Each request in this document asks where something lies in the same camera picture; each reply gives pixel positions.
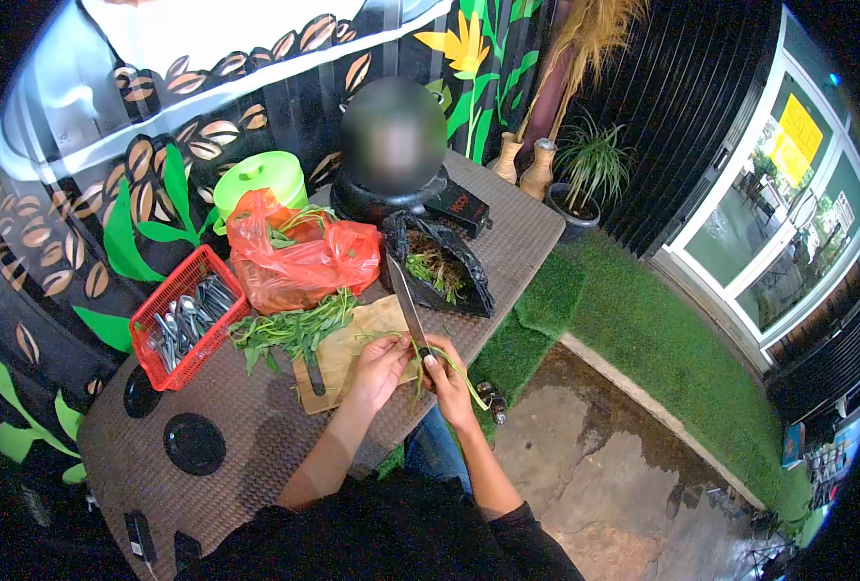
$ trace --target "ceramic vase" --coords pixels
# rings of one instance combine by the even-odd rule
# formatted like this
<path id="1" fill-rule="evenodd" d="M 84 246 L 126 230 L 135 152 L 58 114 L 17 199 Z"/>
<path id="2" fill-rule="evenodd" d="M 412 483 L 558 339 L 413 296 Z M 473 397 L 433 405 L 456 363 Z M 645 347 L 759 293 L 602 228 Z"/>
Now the ceramic vase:
<path id="1" fill-rule="evenodd" d="M 495 174 L 509 181 L 512 185 L 517 183 L 517 168 L 514 167 L 514 158 L 517 152 L 523 147 L 524 141 L 521 139 L 517 143 L 514 142 L 514 134 L 510 131 L 501 133 L 501 154 L 489 165 Z"/>
<path id="2" fill-rule="evenodd" d="M 555 143 L 539 138 L 533 144 L 533 164 L 520 176 L 520 190 L 542 202 L 546 189 L 553 183 Z"/>

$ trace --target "painted yellow flower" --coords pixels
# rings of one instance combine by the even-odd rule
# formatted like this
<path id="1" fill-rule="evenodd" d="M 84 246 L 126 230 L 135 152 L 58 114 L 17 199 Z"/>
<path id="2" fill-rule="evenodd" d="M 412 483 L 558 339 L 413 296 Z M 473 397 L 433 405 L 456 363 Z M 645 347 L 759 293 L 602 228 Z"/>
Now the painted yellow flower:
<path id="1" fill-rule="evenodd" d="M 465 16 L 459 11 L 459 36 L 453 31 L 445 32 L 417 32 L 414 38 L 421 41 L 434 50 L 443 52 L 443 56 L 452 62 L 450 67 L 459 71 L 457 78 L 466 80 L 475 78 L 479 65 L 488 55 L 490 46 L 482 49 L 484 39 L 481 34 L 481 25 L 478 22 L 478 13 L 473 11 L 468 26 L 465 24 Z"/>

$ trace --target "wet floor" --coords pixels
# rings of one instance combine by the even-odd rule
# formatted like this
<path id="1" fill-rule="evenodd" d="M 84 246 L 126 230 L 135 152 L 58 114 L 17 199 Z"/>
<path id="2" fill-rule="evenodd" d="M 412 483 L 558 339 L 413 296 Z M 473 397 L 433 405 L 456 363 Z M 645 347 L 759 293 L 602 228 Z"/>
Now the wet floor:
<path id="1" fill-rule="evenodd" d="M 495 455 L 589 581 L 737 579 L 774 544 L 753 541 L 749 506 L 691 448 L 560 344 Z"/>

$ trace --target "wall mural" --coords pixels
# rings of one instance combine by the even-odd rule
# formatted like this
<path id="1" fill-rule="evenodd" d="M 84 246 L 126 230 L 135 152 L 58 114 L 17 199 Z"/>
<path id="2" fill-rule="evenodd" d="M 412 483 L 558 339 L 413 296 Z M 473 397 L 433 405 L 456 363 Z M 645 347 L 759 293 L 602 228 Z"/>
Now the wall mural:
<path id="1" fill-rule="evenodd" d="M 227 169 L 285 150 L 329 183 L 340 105 L 383 76 L 436 93 L 449 145 L 486 162 L 549 22 L 542 0 L 297 4 L 76 0 L 28 56 L 0 119 L 0 451 L 28 482 L 83 482 L 77 425 L 129 317 L 197 245 L 228 256 Z"/>

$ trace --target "door frame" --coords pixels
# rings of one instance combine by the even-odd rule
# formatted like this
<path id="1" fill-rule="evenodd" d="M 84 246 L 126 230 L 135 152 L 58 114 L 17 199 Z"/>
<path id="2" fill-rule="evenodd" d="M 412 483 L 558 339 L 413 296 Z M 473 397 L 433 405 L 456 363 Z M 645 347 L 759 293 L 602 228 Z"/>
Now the door frame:
<path id="1" fill-rule="evenodd" d="M 766 86 L 763 89 L 759 102 L 752 115 L 749 125 L 740 138 L 737 147 L 731 154 L 731 157 L 724 166 L 724 170 L 715 180 L 711 191 L 707 197 L 699 205 L 698 209 L 682 227 L 680 233 L 668 245 L 662 245 L 661 249 L 674 255 L 677 258 L 676 263 L 684 265 L 691 271 L 693 278 L 700 279 L 703 285 L 706 285 L 710 293 L 723 302 L 726 312 L 741 322 L 742 326 L 749 331 L 753 340 L 758 343 L 759 349 L 769 361 L 773 364 L 772 357 L 768 354 L 767 349 L 776 343 L 779 339 L 785 336 L 788 332 L 794 329 L 798 324 L 808 317 L 808 314 L 814 308 L 817 308 L 823 300 L 830 295 L 833 288 L 836 287 L 843 279 L 845 274 L 852 268 L 853 263 L 860 255 L 860 227 L 851 237 L 850 244 L 844 250 L 844 254 L 839 260 L 834 262 L 830 270 L 820 279 L 818 285 L 812 288 L 808 294 L 798 303 L 790 308 L 780 319 L 773 322 L 765 331 L 759 329 L 758 323 L 754 322 L 750 316 L 741 308 L 737 301 L 737 296 L 751 285 L 759 276 L 765 272 L 774 262 L 774 260 L 785 249 L 785 246 L 795 236 L 796 228 L 791 223 L 791 220 L 786 219 L 789 208 L 779 208 L 776 214 L 782 222 L 779 231 L 777 231 L 767 242 L 767 244 L 759 250 L 755 257 L 742 269 L 740 273 L 726 286 L 720 285 L 715 278 L 708 273 L 704 267 L 697 262 L 691 254 L 686 250 L 686 245 L 695 236 L 699 229 L 702 228 L 708 217 L 715 211 L 717 205 L 726 196 L 729 187 L 736 178 L 739 170 L 746 163 L 750 153 L 753 151 L 756 143 L 762 134 L 763 127 L 766 125 L 768 118 L 771 115 L 772 107 L 775 100 L 778 98 L 779 90 L 782 86 L 785 73 L 793 76 L 800 87 L 803 88 L 808 97 L 814 102 L 819 110 L 819 114 L 831 127 L 831 137 L 827 146 L 827 153 L 824 155 L 819 166 L 815 168 L 815 175 L 808 186 L 808 192 L 814 192 L 818 197 L 822 196 L 826 190 L 827 184 L 831 179 L 833 170 L 836 169 L 840 156 L 846 152 L 847 157 L 856 171 L 857 178 L 860 181 L 860 157 L 857 154 L 856 148 L 853 145 L 852 139 L 849 136 L 849 126 L 851 123 L 850 114 L 846 115 L 846 119 L 841 120 L 836 112 L 831 108 L 830 103 L 824 98 L 819 87 L 814 80 L 808 76 L 804 68 L 796 61 L 796 59 L 784 48 L 785 30 L 788 23 L 788 18 L 794 17 L 786 6 L 783 6 L 782 23 L 779 29 L 779 39 L 775 56 L 773 57 L 772 65 L 766 81 Z"/>

